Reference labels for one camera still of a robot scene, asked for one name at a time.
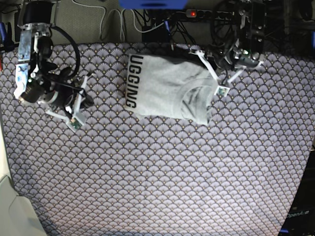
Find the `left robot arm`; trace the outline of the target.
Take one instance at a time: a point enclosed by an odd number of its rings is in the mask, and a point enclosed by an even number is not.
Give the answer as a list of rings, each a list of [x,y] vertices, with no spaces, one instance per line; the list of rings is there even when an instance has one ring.
[[[263,0],[223,0],[215,5],[209,20],[212,43],[189,51],[215,80],[214,95],[227,96],[237,77],[263,64],[265,17]]]

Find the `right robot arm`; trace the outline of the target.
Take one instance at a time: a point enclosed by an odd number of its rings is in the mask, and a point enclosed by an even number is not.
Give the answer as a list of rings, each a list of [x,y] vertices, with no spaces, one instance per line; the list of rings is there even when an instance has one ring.
[[[14,96],[26,105],[49,105],[45,113],[63,120],[76,132],[86,123],[82,109],[94,104],[86,92],[88,79],[93,74],[77,79],[81,63],[79,49],[73,38],[56,26],[59,3],[58,0],[25,0],[22,3]],[[75,54],[74,69],[66,67],[59,74],[53,72],[57,65],[48,61],[53,53],[54,30],[70,42]]]

